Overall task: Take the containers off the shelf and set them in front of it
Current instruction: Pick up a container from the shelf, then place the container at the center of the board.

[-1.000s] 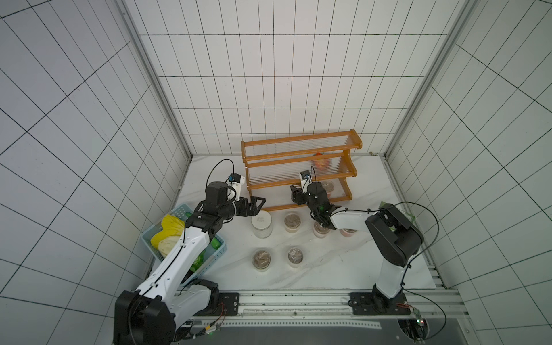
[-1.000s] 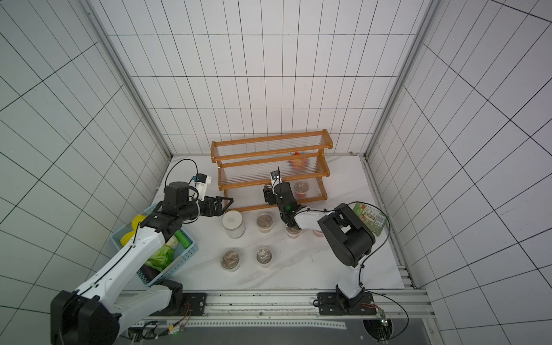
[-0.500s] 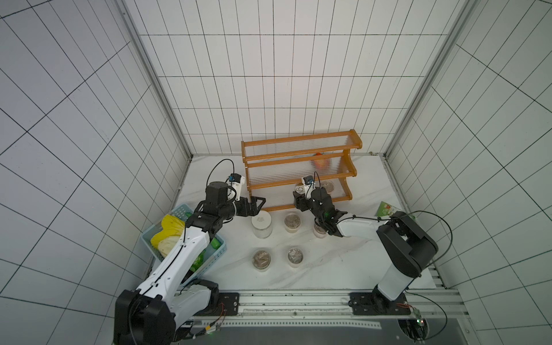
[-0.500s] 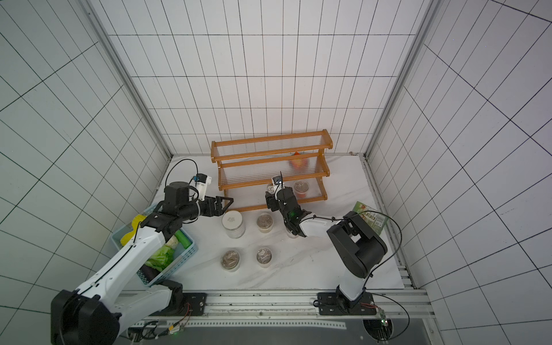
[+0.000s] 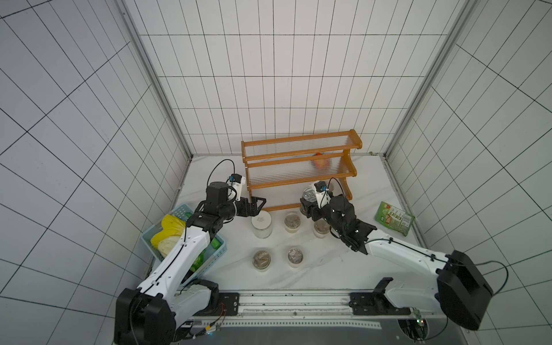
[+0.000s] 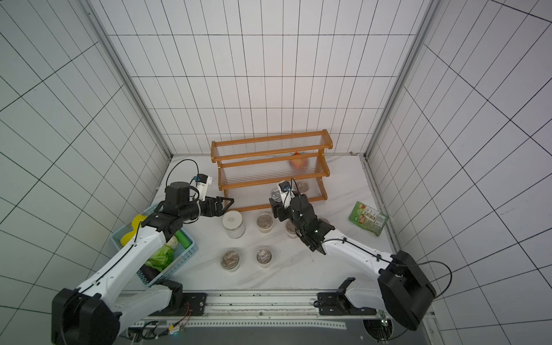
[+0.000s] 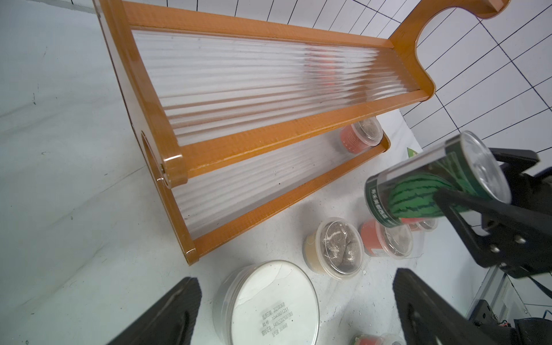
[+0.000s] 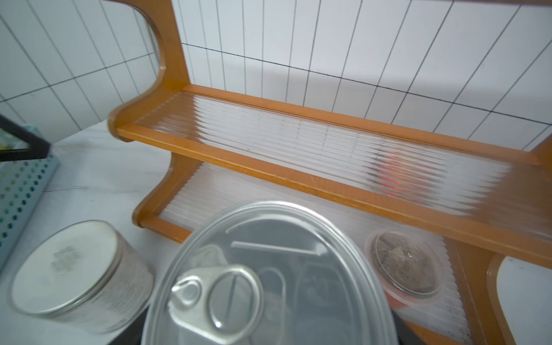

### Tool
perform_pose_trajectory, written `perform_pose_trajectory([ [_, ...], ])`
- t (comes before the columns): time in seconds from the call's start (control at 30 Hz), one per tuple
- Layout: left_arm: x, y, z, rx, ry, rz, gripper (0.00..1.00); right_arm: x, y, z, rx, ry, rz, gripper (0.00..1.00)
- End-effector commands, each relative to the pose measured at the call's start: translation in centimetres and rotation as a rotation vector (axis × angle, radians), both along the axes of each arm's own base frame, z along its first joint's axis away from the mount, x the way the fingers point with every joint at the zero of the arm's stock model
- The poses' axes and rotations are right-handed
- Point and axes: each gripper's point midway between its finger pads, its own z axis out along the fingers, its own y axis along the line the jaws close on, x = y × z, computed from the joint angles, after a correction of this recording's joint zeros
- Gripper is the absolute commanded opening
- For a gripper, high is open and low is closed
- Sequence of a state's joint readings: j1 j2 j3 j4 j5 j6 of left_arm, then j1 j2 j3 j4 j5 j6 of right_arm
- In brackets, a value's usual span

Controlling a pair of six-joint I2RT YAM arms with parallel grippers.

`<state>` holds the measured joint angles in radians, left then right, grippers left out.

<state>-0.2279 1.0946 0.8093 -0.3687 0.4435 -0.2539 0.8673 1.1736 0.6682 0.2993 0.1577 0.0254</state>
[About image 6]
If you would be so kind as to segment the red seed cup shelf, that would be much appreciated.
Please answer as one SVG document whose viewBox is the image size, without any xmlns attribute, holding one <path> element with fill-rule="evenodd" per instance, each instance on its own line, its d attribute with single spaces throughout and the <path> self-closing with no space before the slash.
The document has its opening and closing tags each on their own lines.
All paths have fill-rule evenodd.
<svg viewBox="0 0 552 345">
<path fill-rule="evenodd" d="M 286 230 L 287 235 L 290 238 L 294 239 L 294 238 L 298 237 L 297 232 L 296 232 L 296 227 L 293 225 L 293 223 L 290 220 L 286 221 L 285 230 Z"/>
<path fill-rule="evenodd" d="M 305 194 L 309 190 L 309 183 L 307 181 L 296 181 L 294 187 L 300 194 Z"/>
</svg>

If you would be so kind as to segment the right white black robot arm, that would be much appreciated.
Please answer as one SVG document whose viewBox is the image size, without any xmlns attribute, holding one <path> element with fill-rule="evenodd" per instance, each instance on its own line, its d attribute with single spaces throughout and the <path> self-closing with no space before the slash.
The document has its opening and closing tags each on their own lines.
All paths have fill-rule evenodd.
<svg viewBox="0 0 552 345">
<path fill-rule="evenodd" d="M 382 310 L 406 329 L 418 329 L 439 297 L 421 270 L 422 262 L 417 263 L 404 251 L 390 254 L 348 237 L 317 217 L 304 195 L 290 191 L 279 201 L 271 198 L 270 205 L 276 219 L 291 221 L 309 250 L 343 260 L 374 281 L 363 284 L 354 277 L 346 279 L 338 289 L 346 306 Z"/>
</svg>

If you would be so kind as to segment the yellow seed cup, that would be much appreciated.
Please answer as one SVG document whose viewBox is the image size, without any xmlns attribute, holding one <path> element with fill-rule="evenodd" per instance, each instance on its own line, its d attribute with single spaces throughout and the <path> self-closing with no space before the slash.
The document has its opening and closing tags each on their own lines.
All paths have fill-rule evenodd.
<svg viewBox="0 0 552 345">
<path fill-rule="evenodd" d="M 274 225 L 274 218 L 272 214 L 267 212 L 261 213 L 256 220 L 256 225 L 259 231 L 263 234 L 271 232 Z"/>
</svg>

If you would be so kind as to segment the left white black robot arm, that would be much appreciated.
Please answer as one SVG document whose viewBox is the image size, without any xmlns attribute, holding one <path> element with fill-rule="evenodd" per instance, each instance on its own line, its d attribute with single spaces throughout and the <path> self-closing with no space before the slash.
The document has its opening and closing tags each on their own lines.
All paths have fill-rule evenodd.
<svg viewBox="0 0 552 345">
<path fill-rule="evenodd" d="M 105 266 L 73 290 L 64 288 L 52 302 L 53 344 L 113 344 L 125 329 L 154 313 L 178 314 L 183 286 L 170 280 L 129 298 L 120 298 L 130 279 L 180 231 L 201 216 L 223 216 L 233 198 L 209 197 L 203 182 L 174 182 L 165 200 L 139 224 L 132 239 Z"/>
</svg>

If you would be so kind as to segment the green seed cup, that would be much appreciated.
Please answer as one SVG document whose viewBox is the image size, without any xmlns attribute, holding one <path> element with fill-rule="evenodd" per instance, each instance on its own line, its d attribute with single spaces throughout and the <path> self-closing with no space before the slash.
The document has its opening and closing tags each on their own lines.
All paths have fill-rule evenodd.
<svg viewBox="0 0 552 345">
<path fill-rule="evenodd" d="M 228 250 L 226 251 L 220 260 L 221 267 L 227 272 L 234 272 L 239 269 L 241 262 L 241 256 L 237 250 Z"/>
</svg>

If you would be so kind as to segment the red seed cup top shelf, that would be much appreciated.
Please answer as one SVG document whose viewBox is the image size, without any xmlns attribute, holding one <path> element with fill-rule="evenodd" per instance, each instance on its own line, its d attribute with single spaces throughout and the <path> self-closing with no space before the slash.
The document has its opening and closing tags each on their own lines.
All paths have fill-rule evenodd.
<svg viewBox="0 0 552 345">
<path fill-rule="evenodd" d="M 296 232 L 296 227 L 293 225 L 293 223 L 290 220 L 286 221 L 285 230 L 286 230 L 287 235 L 290 238 L 294 239 L 294 238 L 298 237 L 297 232 Z"/>
</svg>

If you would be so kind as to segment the red seed cup bottom shelf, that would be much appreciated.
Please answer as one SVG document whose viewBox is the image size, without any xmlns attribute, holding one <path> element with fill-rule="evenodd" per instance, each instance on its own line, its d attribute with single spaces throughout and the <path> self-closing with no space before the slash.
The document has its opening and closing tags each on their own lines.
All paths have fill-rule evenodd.
<svg viewBox="0 0 552 345">
<path fill-rule="evenodd" d="M 294 187 L 300 194 L 305 194 L 309 190 L 309 183 L 307 181 L 296 181 Z"/>
</svg>

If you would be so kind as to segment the tall white-lid seed jar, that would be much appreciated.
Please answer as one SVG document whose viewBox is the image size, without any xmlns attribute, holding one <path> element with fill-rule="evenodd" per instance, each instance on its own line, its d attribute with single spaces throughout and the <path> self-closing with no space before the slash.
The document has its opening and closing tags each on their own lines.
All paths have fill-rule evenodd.
<svg viewBox="0 0 552 345">
<path fill-rule="evenodd" d="M 245 233 L 246 227 L 243 215 L 238 211 L 227 211 L 223 215 L 221 223 L 231 239 L 238 239 Z"/>
</svg>

